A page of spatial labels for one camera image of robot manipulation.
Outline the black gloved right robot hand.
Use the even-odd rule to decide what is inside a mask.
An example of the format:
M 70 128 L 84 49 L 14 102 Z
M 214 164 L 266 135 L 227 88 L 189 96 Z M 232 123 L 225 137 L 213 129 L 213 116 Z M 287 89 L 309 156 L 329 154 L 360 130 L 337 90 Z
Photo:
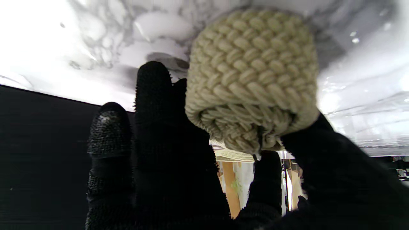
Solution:
M 117 103 L 90 127 L 86 230 L 407 230 L 408 187 L 337 133 L 323 114 L 282 137 L 307 204 L 282 216 L 282 165 L 263 151 L 232 219 L 209 134 L 186 117 L 186 80 L 156 61 L 137 73 L 135 133 Z

